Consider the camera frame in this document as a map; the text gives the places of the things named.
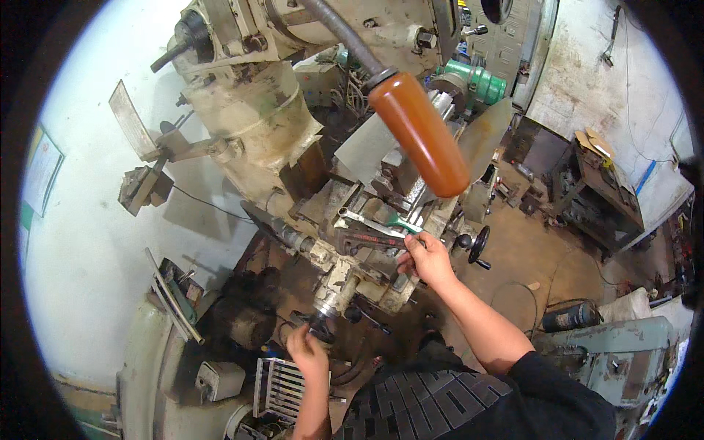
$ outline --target white wall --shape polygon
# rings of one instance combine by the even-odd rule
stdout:
[[[665,62],[629,11],[620,14],[614,66],[599,59],[611,38],[616,5],[613,0],[560,2],[548,58],[527,116],[567,139],[574,139],[575,130],[594,128],[611,143],[616,164],[637,185],[650,165],[647,158],[672,157],[670,136],[684,107]],[[688,136],[686,124],[683,127]],[[671,163],[658,163],[639,195],[646,234],[692,191]]]
[[[137,218],[118,203],[122,174],[142,166],[115,120],[108,99],[124,79],[148,130],[175,122],[183,81],[169,64],[149,65],[165,50],[187,0],[112,1],[95,17],[66,59],[39,122],[65,154],[44,218],[35,216],[25,266],[27,305],[42,355],[61,374],[114,386],[127,329],[149,288],[144,247],[195,280],[218,287],[256,231],[172,190]],[[182,129],[208,137],[193,115]],[[167,165],[177,185],[242,214],[239,197],[210,158]]]

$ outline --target black t-shirt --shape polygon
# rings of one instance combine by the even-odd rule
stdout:
[[[376,375],[335,439],[608,439],[615,409],[534,351],[507,375],[417,361]]]

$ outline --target person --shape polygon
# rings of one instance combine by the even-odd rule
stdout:
[[[431,333],[417,359],[382,368],[357,392],[335,438],[614,438],[613,406],[543,360],[520,329],[463,285],[438,239],[421,232],[407,236],[406,247],[398,271],[437,292],[488,374],[465,367]],[[287,349],[306,381],[293,438],[331,439],[327,355],[307,326],[289,336]]]

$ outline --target milling machine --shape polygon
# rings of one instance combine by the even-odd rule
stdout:
[[[111,98],[138,156],[156,160],[153,167],[125,173],[121,204],[133,215],[141,206],[158,206],[173,186],[162,171],[167,161],[210,156],[245,199],[242,206],[252,220],[320,270],[311,327],[328,342],[325,318],[343,315],[355,295],[390,315],[410,298],[419,279],[396,273],[403,245],[394,237],[425,230],[442,237],[453,254],[467,251],[470,263],[490,268],[478,259],[488,227],[480,234],[470,221],[483,222],[486,215],[497,178],[491,160],[512,115],[510,99],[502,99],[505,81],[502,88],[502,80],[482,68],[458,68],[451,60],[462,35],[456,2],[331,3],[332,10],[312,0],[196,0],[182,11],[167,52],[151,67],[156,72],[172,62],[187,84],[177,105],[192,106],[210,139],[190,144],[165,124],[153,141],[144,126],[135,128],[139,117],[122,82]],[[321,4],[327,12],[316,9]],[[290,60],[302,54],[316,55],[292,67]],[[378,58],[395,67],[385,68]],[[338,77],[332,87],[301,86],[301,78],[310,77],[306,72],[322,77],[331,68]],[[383,111],[374,97],[384,84],[395,87],[407,77],[414,93],[413,77],[430,81],[427,90],[417,87],[421,100],[408,101],[413,108],[394,116],[418,119],[425,115],[424,102],[432,104],[425,133],[412,131],[426,122],[406,121],[399,129],[389,119],[403,96],[393,96],[395,104],[384,102]],[[329,102],[355,116],[340,129],[351,135],[332,143],[332,159],[331,143],[319,134],[323,125],[306,103],[311,94],[330,96]],[[475,101],[493,105],[471,122],[459,118]],[[423,136],[431,139],[421,141],[436,143],[436,152],[425,151],[436,156],[429,165],[418,158],[426,144],[415,152],[408,148]],[[453,149],[457,160],[443,166],[433,161]],[[433,172],[459,190],[443,194],[438,184],[428,185]]]

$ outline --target wrench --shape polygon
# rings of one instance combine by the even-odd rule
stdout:
[[[390,235],[391,237],[397,237],[397,238],[402,239],[406,236],[405,234],[401,234],[398,231],[394,231],[390,227],[387,227],[387,226],[381,225],[377,222],[373,222],[371,220],[368,220],[357,213],[353,213],[352,211],[350,211],[347,208],[340,208],[340,210],[337,213],[340,215],[340,217],[345,217],[350,220],[355,220],[357,222],[363,223],[365,226],[368,226],[368,227],[370,227],[374,230],[377,230],[379,232],[383,232],[384,234]]]

